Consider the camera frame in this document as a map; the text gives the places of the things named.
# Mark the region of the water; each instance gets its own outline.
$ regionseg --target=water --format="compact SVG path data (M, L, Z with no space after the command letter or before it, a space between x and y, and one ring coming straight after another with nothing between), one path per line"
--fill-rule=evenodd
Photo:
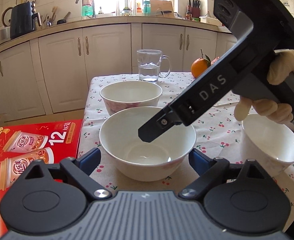
M170 162L172 157L165 147L135 139L123 148L122 159L132 163L157 165Z
M157 82L159 76L159 69L154 63L138 66L139 80Z

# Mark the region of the printed cup image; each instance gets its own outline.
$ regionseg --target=printed cup image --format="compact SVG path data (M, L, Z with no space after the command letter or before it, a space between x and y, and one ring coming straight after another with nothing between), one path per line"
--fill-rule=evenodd
M43 160L46 164L54 163L50 147L26 153L0 162L0 190L6 190L25 171L33 160Z
M16 131L3 147L4 152L30 153L44 148L48 136Z

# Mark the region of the cutting board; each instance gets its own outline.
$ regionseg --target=cutting board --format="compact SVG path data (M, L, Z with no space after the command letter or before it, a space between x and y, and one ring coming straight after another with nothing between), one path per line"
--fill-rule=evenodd
M162 18L175 18L173 4L171 1L163 0L150 0L151 16L162 17ZM171 13L165 13L164 15L156 15L159 11L171 11Z

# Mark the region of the water bottle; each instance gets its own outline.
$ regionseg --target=water bottle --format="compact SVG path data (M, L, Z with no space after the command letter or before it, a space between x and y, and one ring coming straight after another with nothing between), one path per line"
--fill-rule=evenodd
M143 3L143 15L150 16L151 14L150 0L143 0L142 3Z

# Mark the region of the cabinet handle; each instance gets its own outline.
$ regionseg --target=cabinet handle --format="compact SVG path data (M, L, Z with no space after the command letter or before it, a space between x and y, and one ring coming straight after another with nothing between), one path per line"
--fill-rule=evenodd
M189 48L189 44L190 44L190 41L189 41L189 34L187 35L187 48L186 48L186 50L188 50L188 48Z
M78 51L79 51L79 56L81 56L80 38L78 38Z
M180 50L182 50L182 47L183 47L183 35L180 34Z
M0 61L0 73L1 73L1 76L3 77L2 67L1 67L1 61Z
M87 55L89 55L89 44L88 44L88 37L86 36L86 49L87 49Z

